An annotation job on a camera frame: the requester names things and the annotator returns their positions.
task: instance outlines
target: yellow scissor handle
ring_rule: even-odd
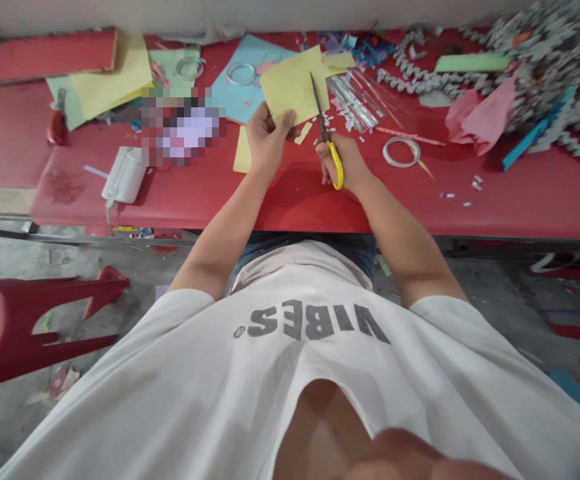
[[[334,142],[328,140],[327,145],[330,149],[332,160],[335,161],[335,166],[337,168],[338,181],[333,183],[333,185],[335,186],[335,190],[341,190],[343,188],[343,165],[341,164],[341,159],[339,158],[339,152],[337,152],[337,148],[335,147]]]

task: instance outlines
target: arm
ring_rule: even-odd
[[[408,212],[366,166],[356,142],[331,133],[343,164],[344,188],[361,202],[372,232],[395,276],[403,306],[430,295],[447,295],[468,301],[432,236]],[[322,160],[323,180],[336,175],[330,152],[317,145]]]
[[[283,154],[286,139],[294,140],[291,128],[294,112],[286,112],[283,124],[275,128],[266,103],[262,103],[247,125],[252,154],[246,174],[230,200],[199,236],[168,291],[196,289],[215,300],[223,298],[225,286],[259,215],[265,192],[272,182]]]

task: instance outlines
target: jeans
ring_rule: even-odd
[[[377,241],[374,235],[361,233],[252,232],[235,267],[235,275],[252,260],[304,240],[316,240],[330,245],[354,262],[370,280],[374,280]]]

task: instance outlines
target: pink tissue paper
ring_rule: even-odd
[[[477,155],[488,152],[499,140],[513,113],[517,77],[513,76],[488,98],[468,90],[450,106],[445,126],[453,143],[473,143]]]

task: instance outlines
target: white wall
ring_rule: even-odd
[[[384,28],[427,22],[489,25],[528,0],[0,0],[0,35],[115,25],[144,33],[203,30],[212,20],[249,31]]]

